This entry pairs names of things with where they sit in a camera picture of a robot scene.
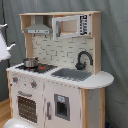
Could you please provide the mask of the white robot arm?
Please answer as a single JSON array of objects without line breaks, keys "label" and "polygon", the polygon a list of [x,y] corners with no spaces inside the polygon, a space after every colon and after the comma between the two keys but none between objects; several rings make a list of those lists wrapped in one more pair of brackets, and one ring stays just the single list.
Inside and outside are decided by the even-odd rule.
[{"label": "white robot arm", "polygon": [[[1,29],[6,27],[6,24],[0,24],[0,62],[2,60],[6,60],[10,58],[9,51],[11,50],[12,46],[8,47],[6,45],[5,39],[2,35]],[[35,128],[33,125],[21,120],[12,118],[9,119],[3,126],[3,128]]]}]

